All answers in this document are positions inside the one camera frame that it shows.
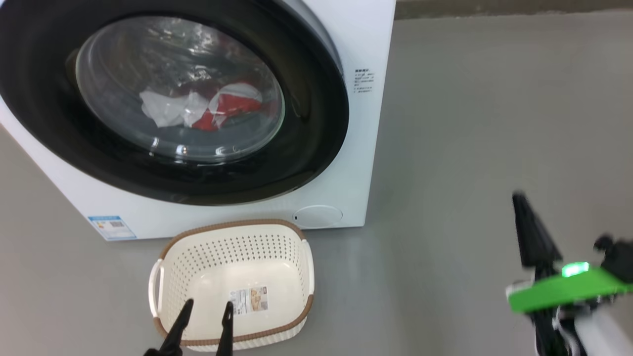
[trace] white plastic basket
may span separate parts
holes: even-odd
[[[231,222],[183,232],[165,247],[149,277],[149,308],[165,337],[193,298],[181,345],[213,352],[233,296],[233,349],[242,350],[297,335],[314,288],[312,252],[298,227],[283,220]]]

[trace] white washing machine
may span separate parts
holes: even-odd
[[[365,223],[395,0],[0,3],[0,122],[105,239]]]

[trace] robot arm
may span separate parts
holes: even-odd
[[[534,280],[510,286],[506,295],[512,311],[532,320],[539,356],[633,355],[631,341],[598,307],[617,295],[633,292],[633,242],[599,238],[605,252],[601,266],[587,262],[566,265],[539,217],[523,193],[513,195],[517,237],[523,267],[534,269]]]

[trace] concrete floor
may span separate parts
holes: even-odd
[[[398,0],[396,20],[455,16],[587,13],[631,8],[633,8],[633,0]]]
[[[397,22],[367,226],[308,231],[316,298],[294,339],[238,355],[534,354],[505,286],[526,190],[568,261],[633,227],[633,15]],[[165,240],[106,243],[0,131],[6,355],[142,355]],[[631,298],[614,310],[633,335]]]

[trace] blue label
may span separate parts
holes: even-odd
[[[92,225],[107,241],[121,241],[136,239],[136,235],[128,225],[118,216],[88,217]]]

